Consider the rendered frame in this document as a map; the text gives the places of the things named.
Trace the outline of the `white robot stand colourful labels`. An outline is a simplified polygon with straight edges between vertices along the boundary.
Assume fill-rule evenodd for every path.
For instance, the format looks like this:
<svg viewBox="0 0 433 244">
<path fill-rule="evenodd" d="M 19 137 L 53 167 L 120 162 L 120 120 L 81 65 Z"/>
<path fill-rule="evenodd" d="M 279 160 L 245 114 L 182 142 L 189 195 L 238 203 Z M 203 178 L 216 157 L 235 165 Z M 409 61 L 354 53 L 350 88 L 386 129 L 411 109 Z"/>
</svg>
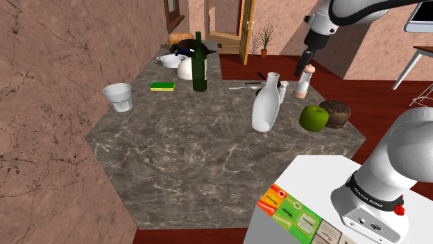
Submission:
<svg viewBox="0 0 433 244">
<path fill-rule="evenodd" d="M 356 244 L 376 244 L 345 226 L 332 206 L 331 192 L 360 165 L 341 155 L 299 155 L 275 181 Z M 433 201 L 409 190 L 404 194 L 409 233 L 404 244 L 433 244 Z M 243 244 L 301 244 L 256 206 Z"/>
</svg>

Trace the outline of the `brown round cake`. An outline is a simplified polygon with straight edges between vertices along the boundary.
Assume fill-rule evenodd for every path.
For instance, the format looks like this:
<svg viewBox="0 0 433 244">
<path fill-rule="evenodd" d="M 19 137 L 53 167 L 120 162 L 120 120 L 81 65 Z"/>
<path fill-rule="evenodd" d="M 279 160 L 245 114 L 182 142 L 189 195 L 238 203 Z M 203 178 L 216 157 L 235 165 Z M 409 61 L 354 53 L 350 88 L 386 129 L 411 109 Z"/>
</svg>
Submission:
<svg viewBox="0 0 433 244">
<path fill-rule="evenodd" d="M 351 115 L 351 109 L 341 101 L 326 100 L 319 104 L 319 107 L 327 111 L 329 115 L 326 127 L 339 129 L 342 128 Z"/>
</svg>

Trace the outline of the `dark green wine bottle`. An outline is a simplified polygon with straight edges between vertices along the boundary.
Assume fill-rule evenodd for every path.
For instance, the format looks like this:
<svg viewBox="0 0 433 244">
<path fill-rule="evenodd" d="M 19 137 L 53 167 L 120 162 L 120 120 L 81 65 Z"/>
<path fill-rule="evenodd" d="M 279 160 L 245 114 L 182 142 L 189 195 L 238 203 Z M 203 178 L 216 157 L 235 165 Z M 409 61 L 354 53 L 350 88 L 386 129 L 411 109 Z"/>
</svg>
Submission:
<svg viewBox="0 0 433 244">
<path fill-rule="evenodd" d="M 193 90 L 196 92 L 204 92 L 207 89 L 205 61 L 206 54 L 202 47 L 201 32 L 196 31 L 196 46 L 192 56 Z"/>
</svg>

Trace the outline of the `green yellow sponge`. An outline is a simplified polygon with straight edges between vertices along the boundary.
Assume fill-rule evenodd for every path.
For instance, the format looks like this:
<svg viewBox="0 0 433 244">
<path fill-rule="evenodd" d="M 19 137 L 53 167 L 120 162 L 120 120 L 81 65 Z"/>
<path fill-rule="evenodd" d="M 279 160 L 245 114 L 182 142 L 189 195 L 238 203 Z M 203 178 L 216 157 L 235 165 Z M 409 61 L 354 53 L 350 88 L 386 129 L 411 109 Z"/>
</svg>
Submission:
<svg viewBox="0 0 433 244">
<path fill-rule="evenodd" d="M 174 82 L 152 82 L 151 91 L 172 92 L 175 89 Z"/>
</svg>

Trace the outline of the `brown framed window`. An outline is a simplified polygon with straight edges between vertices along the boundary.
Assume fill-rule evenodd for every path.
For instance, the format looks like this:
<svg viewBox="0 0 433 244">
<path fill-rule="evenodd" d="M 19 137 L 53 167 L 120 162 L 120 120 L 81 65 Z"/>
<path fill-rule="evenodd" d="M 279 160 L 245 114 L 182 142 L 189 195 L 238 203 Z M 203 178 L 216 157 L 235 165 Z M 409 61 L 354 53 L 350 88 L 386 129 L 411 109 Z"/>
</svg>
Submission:
<svg viewBox="0 0 433 244">
<path fill-rule="evenodd" d="M 167 32 L 172 33 L 185 18 L 180 14 L 179 0 L 163 0 L 167 21 Z"/>
</svg>

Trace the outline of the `white ribbed cup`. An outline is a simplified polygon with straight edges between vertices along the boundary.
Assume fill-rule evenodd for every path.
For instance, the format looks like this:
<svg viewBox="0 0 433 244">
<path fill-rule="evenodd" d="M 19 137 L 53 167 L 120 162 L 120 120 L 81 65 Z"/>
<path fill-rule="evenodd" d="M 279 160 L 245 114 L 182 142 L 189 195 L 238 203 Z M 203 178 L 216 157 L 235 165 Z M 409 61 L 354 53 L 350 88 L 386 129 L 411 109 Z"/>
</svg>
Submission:
<svg viewBox="0 0 433 244">
<path fill-rule="evenodd" d="M 116 112 L 127 112 L 133 107 L 131 86 L 128 83 L 108 85 L 103 89 L 103 94 Z"/>
</svg>

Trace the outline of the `brown bread loaf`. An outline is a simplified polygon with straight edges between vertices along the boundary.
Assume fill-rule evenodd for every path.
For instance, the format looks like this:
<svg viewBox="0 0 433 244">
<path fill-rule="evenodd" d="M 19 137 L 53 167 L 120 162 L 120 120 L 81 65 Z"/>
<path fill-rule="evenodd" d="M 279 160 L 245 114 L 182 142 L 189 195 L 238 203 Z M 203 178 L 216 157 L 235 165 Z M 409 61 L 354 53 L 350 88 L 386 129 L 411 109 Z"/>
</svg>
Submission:
<svg viewBox="0 0 433 244">
<path fill-rule="evenodd" d="M 170 33 L 169 34 L 169 48 L 174 44 L 178 44 L 180 41 L 185 39 L 193 39 L 194 36 L 191 33 Z"/>
</svg>

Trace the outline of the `small white shaker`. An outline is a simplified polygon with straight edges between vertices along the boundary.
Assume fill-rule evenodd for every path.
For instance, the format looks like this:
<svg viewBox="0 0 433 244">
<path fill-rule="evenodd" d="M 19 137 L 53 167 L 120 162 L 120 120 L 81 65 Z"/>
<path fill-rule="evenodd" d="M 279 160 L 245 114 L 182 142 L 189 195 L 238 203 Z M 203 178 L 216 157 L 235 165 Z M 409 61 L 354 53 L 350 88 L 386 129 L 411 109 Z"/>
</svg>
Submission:
<svg viewBox="0 0 433 244">
<path fill-rule="evenodd" d="M 287 89 L 288 85 L 289 85 L 288 81 L 281 81 L 280 82 L 280 86 L 278 88 L 280 104 L 282 104 L 284 101 L 284 97 L 285 97 L 285 93 L 286 93 L 286 89 Z"/>
</svg>

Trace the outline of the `pink white pepper mill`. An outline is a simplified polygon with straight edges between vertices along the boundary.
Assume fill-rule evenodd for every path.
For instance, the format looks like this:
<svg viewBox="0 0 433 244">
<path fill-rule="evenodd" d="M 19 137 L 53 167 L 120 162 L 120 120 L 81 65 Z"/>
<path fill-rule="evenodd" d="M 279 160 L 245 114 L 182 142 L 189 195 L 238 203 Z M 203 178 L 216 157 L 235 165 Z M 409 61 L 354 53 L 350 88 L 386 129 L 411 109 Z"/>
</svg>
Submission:
<svg viewBox="0 0 433 244">
<path fill-rule="evenodd" d="M 296 98 L 304 98 L 306 97 L 307 90 L 309 88 L 309 82 L 312 77 L 312 74 L 316 71 L 315 67 L 311 64 L 308 64 L 302 72 L 302 75 L 300 77 L 300 80 L 298 81 L 298 84 L 296 85 L 296 88 L 293 92 L 293 95 Z"/>
</svg>

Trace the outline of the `table with white legs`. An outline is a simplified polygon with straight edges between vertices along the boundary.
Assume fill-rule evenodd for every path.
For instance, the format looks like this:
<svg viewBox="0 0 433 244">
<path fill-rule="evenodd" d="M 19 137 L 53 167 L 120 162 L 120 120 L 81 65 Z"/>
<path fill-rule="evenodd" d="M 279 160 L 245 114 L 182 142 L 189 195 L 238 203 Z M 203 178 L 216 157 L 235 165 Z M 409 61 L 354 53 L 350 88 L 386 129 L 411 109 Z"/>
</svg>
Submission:
<svg viewBox="0 0 433 244">
<path fill-rule="evenodd" d="M 398 86 L 406 78 L 408 73 L 413 69 L 415 64 L 422 56 L 433 58 L 433 46 L 414 46 L 414 48 L 416 49 L 414 55 L 398 77 L 397 81 L 393 84 L 392 90 L 396 90 L 398 88 Z"/>
</svg>

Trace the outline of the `black lumpy object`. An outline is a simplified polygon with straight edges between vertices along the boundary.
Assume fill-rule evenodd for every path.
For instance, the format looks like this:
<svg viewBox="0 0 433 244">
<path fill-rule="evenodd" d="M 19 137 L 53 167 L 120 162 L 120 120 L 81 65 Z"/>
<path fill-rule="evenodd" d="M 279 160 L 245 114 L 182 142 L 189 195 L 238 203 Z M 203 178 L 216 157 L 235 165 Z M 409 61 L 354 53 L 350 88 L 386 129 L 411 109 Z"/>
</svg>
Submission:
<svg viewBox="0 0 433 244">
<path fill-rule="evenodd" d="M 209 55 L 211 53 L 215 53 L 215 50 L 211 50 L 208 47 L 206 47 L 206 45 L 204 43 L 202 44 L 202 49 L 204 50 L 206 55 Z M 185 39 L 185 40 L 181 40 L 179 41 L 179 43 L 177 44 L 172 44 L 170 46 L 170 52 L 171 53 L 177 53 L 181 50 L 185 50 L 185 49 L 195 49 L 196 48 L 196 40 L 195 39 Z"/>
</svg>

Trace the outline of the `yellow wooden door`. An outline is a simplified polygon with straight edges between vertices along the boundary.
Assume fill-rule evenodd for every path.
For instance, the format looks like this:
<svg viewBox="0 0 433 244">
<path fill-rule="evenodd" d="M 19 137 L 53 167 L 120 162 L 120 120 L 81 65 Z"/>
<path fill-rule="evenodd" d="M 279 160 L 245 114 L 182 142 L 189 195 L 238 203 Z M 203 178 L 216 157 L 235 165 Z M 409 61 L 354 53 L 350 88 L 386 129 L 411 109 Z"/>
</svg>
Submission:
<svg viewBox="0 0 433 244">
<path fill-rule="evenodd" d="M 248 50 L 253 27 L 253 15 L 255 8 L 255 0 L 242 0 L 241 8 L 241 23 L 240 23 L 240 43 L 239 43 L 239 56 L 241 63 L 247 65 Z"/>
</svg>

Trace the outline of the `white tall vase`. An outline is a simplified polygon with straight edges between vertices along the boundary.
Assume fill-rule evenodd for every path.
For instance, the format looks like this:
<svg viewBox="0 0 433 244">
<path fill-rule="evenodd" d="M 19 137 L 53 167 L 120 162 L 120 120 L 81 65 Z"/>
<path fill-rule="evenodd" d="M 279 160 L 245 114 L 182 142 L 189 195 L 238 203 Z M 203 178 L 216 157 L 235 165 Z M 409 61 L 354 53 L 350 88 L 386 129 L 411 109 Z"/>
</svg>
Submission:
<svg viewBox="0 0 433 244">
<path fill-rule="evenodd" d="M 253 103 L 252 126 L 259 132 L 268 132 L 278 115 L 280 97 L 277 83 L 280 74 L 269 72 L 266 84 L 260 90 Z"/>
</svg>

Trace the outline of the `green apple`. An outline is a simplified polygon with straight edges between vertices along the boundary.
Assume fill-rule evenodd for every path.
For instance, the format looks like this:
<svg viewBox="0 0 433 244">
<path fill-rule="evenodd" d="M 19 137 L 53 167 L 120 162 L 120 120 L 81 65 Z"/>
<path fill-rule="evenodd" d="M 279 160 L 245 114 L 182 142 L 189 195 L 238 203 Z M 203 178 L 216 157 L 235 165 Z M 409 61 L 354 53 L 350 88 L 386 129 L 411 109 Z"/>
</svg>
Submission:
<svg viewBox="0 0 433 244">
<path fill-rule="evenodd" d="M 321 131 L 328 122 L 329 114 L 322 107 L 309 105 L 305 107 L 299 118 L 299 124 L 302 128 L 310 132 Z"/>
</svg>

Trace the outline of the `white framed screen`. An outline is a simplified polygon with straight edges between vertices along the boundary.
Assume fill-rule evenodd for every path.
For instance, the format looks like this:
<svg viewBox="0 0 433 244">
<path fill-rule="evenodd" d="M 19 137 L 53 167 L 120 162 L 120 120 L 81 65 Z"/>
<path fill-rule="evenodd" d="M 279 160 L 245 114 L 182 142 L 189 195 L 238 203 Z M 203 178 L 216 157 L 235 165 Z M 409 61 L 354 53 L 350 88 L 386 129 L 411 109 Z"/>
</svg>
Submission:
<svg viewBox="0 0 433 244">
<path fill-rule="evenodd" d="M 433 0 L 418 3 L 407 23 L 405 32 L 433 33 Z"/>
</svg>

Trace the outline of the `potted plant orange pot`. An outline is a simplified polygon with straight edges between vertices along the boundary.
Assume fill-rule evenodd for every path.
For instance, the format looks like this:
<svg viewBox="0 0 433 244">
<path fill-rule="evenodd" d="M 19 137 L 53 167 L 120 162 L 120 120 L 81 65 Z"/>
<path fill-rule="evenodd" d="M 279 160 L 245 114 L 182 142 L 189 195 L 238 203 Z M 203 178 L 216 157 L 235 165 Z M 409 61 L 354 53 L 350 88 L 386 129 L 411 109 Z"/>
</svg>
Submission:
<svg viewBox="0 0 433 244">
<path fill-rule="evenodd" d="M 267 48 L 270 46 L 270 41 L 273 39 L 273 32 L 274 32 L 274 22 L 268 19 L 266 23 L 259 28 L 259 37 L 260 37 L 260 43 L 263 45 L 263 48 L 261 50 L 261 56 L 263 58 L 267 55 Z"/>
</svg>

